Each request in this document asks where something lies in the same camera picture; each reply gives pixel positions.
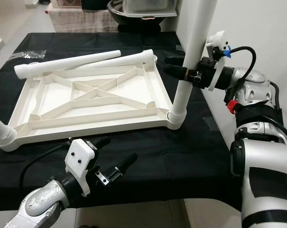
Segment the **black tablecloth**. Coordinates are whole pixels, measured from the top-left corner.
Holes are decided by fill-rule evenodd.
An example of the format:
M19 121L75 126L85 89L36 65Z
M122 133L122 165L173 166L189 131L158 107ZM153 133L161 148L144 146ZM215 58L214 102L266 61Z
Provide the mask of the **black tablecloth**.
M0 70L0 119L8 123L24 85L13 70L17 64L49 61L120 49L122 55L153 49L157 67L173 101L176 79L163 72L164 58L184 55L175 33L32 33L15 52L46 50L44 59L16 58ZM179 130L165 127L107 134L111 143L101 150L98 162L105 169L124 155L136 152L138 160L113 187L93 189L73 203L88 207L181 198L212 198L239 209L240 188L230 176L229 150L199 89L193 89L187 117ZM17 209L21 201L19 175L24 165L62 141L23 145L14 152L0 149L0 210ZM41 187L57 172L64 172L67 150L58 150L35 163L25 176L25 190Z

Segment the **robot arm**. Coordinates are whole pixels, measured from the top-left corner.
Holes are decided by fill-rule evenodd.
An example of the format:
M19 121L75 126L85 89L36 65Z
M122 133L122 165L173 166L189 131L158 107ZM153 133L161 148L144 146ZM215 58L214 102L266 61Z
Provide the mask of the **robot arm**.
M98 149L110 142L109 138L93 145L90 141L70 139L71 145L65 158L66 174L57 176L46 186L29 193L22 201L17 215L6 224L5 228L49 228L59 218L71 201L81 195L90 194L86 177L93 176L94 183L110 186L132 165L137 154L132 154L113 167L107 174L99 171L96 165Z
M231 174L241 182L242 227L287 228L287 130L278 99L272 102L273 83L251 70L256 55L250 47L245 47L253 55L249 69L223 66L232 53L223 31L206 46L209 57L203 57L197 69L181 67L182 58L169 57L166 72L194 87L226 90L224 101L236 116Z

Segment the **white pipe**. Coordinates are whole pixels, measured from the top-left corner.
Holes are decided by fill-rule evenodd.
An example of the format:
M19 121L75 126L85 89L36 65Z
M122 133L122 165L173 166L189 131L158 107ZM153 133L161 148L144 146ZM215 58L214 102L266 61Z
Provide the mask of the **white pipe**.
M195 12L193 12L194 20L189 37L189 44L185 52L185 60L183 67L188 69L196 69L202 52L204 50L205 41L208 35L209 27L215 12L217 0L197 0ZM186 116L186 106L192 91L192 83L187 81L179 81L176 90L173 106L168 113L168 119L179 128Z
M154 61L154 53L152 49L149 49L138 54L104 60L104 61L97 62L97 63L90 63L90 64L76 67L75 69L89 69L89 68L97 68L97 67L117 67L117 66L125 66L125 65L134 65L138 63L148 63L148 62L153 62L153 61Z
M15 129L5 125L0 120L0 147L10 144L17 136Z
M78 56L72 58L63 58L43 63L36 64L21 64L15 66L15 72L19 79L29 78L32 76L37 76L45 72L52 72L57 70L69 69L76 66L80 66L87 63L93 63L102 61L109 58L115 58L121 56L121 52L109 51L98 54Z

